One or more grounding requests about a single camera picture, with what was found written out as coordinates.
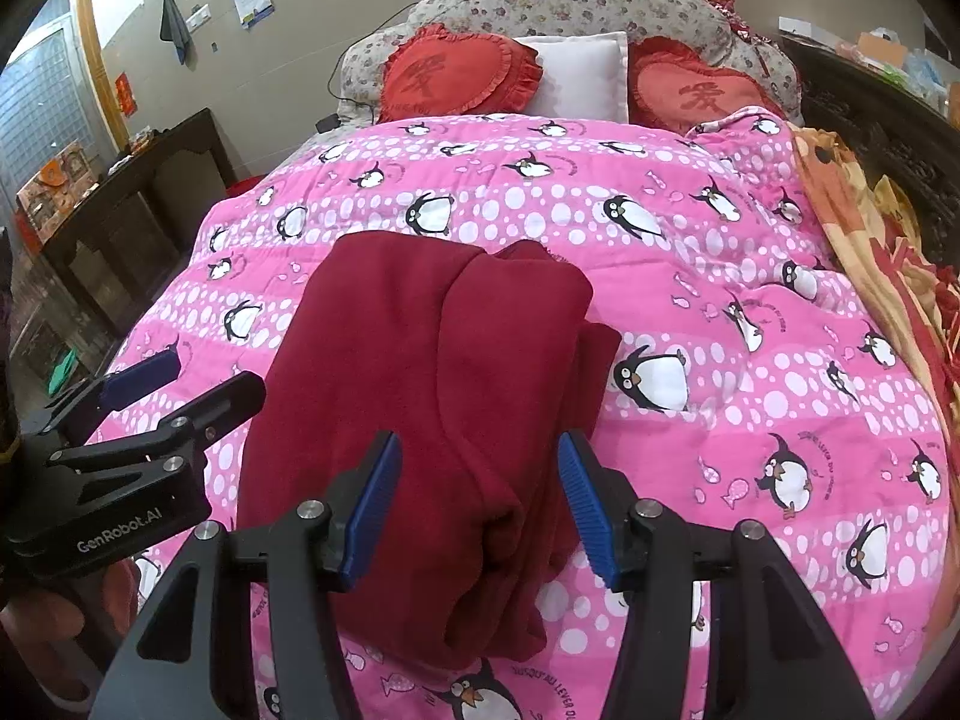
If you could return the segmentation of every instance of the white pillow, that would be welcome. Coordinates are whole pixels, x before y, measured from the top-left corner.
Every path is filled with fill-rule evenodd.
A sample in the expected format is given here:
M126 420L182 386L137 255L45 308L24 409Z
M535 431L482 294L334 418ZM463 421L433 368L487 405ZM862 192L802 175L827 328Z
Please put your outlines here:
M544 77L523 113L550 119L630 122L627 33L514 38L536 51Z

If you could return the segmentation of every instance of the red fleece blanket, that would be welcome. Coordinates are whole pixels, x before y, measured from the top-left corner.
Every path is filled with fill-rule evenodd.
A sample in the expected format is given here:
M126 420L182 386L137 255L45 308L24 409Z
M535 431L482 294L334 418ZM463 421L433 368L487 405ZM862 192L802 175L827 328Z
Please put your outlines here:
M579 269L522 241L499 252L366 232L306 286L251 423L238 527L273 522L400 435L403 472L341 629L405 659L463 668L544 648L534 600L577 538L560 432L592 432L618 333L584 315Z

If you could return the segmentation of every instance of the pink comforter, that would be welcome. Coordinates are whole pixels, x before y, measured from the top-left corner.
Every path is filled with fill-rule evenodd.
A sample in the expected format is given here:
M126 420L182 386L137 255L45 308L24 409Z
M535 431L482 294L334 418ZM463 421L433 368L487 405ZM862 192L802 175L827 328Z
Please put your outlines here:
M766 523L886 709L916 666L941 572L949 495L940 426L850 281L831 269L786 125L744 109L706 129L682 139L609 122L426 119L301 156L210 212L189 268L114 365L178 338L184 371L112 415L99 439L147 430L239 370L266 373L304 283L341 235L435 234L491 251L541 241L592 282L589 318L623 336L593 441L602 463L691 521ZM226 523L245 436L246 427L208 452L213 515ZM181 541L141 560L144 593ZM699 590L694 719L709 642L709 587ZM622 599L577 552L538 607L546 649L526 664L491 663L515 702L491 696L464 718L517 720L515 706L548 720L599 715ZM264 610L254 599L269 718L277 696ZM442 693L465 675L400 664L348 638L343 646L366 717L451 720L456 699L426 688Z

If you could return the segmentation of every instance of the light switch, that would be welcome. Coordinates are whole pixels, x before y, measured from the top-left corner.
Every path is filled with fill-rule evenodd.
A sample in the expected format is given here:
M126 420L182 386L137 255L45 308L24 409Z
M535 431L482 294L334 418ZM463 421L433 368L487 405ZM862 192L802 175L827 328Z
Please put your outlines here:
M210 20L210 6L204 5L196 13L191 13L186 20L186 28L191 32L197 31L197 28Z

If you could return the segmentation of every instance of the blue gripper pad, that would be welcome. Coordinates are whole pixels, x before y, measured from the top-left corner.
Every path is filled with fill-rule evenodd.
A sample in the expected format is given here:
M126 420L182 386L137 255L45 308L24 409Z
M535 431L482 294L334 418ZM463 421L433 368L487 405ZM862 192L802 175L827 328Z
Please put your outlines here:
M400 439L392 433L373 462L367 483L344 529L344 560L339 573L347 587L354 586L370 567L373 550L380 541L384 520L397 491L402 464Z
M107 376L104 389L100 392L100 408L105 412L126 409L144 395L176 381L178 376L176 346L167 346L164 351Z
M577 524L580 541L587 551L590 568L606 586L616 586L620 569L613 551L613 525L595 486L602 482L603 467L583 436L574 437L570 433L560 436L557 456L560 483Z

